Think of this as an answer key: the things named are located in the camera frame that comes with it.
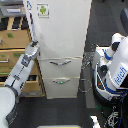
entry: drawer handle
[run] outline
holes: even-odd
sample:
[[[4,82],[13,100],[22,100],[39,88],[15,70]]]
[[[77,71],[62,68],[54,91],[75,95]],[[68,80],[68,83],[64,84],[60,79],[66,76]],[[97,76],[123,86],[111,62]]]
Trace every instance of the drawer handle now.
[[[70,80],[69,79],[64,79],[64,80],[53,80],[52,82],[55,82],[57,84],[65,84],[67,82],[69,82]]]
[[[5,61],[0,61],[0,63],[8,63],[9,59],[5,60]]]
[[[71,62],[71,60],[67,60],[67,61],[62,62],[62,63],[57,63],[57,62],[51,61],[50,63],[55,64],[55,65],[65,65],[65,64],[68,64],[70,62]]]

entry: white cabinet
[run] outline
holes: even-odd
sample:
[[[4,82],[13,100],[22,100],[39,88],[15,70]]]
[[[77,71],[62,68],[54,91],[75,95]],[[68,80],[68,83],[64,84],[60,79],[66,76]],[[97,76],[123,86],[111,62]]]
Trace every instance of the white cabinet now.
[[[30,30],[31,11],[41,49],[38,60],[47,98],[77,96],[91,1],[29,0],[28,4],[24,0]],[[50,78],[74,79],[59,86],[53,84]]]

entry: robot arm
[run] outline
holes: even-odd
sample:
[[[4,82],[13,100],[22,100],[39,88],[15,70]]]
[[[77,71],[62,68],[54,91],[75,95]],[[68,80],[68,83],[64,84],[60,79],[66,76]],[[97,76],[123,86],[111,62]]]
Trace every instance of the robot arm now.
[[[0,88],[0,127],[8,128],[16,115],[16,98],[31,73],[34,59],[40,51],[39,45],[30,43],[25,54],[22,54],[5,81],[4,87]]]
[[[118,45],[124,39],[119,33],[116,33],[112,36],[111,46],[109,47],[97,47],[95,56],[93,58],[92,68],[95,70],[96,64],[99,63],[101,70],[106,70],[111,64],[113,55],[115,54]]]

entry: label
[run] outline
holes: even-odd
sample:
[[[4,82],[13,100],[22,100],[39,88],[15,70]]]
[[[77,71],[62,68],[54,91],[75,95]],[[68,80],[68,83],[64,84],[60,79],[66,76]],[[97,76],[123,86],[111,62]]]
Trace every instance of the label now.
[[[118,66],[118,69],[117,69],[116,73],[113,76],[113,80],[114,80],[114,82],[116,83],[116,85],[118,87],[120,87],[120,85],[124,81],[127,73],[128,73],[127,70],[122,65]]]
[[[6,55],[0,55],[1,57],[6,57]]]
[[[20,13],[20,9],[7,9],[8,13]]]
[[[8,38],[13,38],[13,34],[12,33],[7,33]]]
[[[23,53],[13,53],[15,58],[19,58],[21,56],[21,54],[23,54]]]
[[[9,67],[9,69],[13,69],[13,67]]]
[[[9,72],[6,72],[6,73],[1,73],[0,72],[0,75],[8,75],[9,74]]]
[[[37,11],[39,18],[49,18],[48,4],[37,4]]]

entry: white robot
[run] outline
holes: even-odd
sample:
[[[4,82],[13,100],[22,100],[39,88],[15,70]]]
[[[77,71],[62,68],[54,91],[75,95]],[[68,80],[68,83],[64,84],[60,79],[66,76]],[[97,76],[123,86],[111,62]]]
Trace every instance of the white robot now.
[[[117,104],[128,89],[128,37],[116,33],[110,47],[96,47],[92,69],[95,96]]]

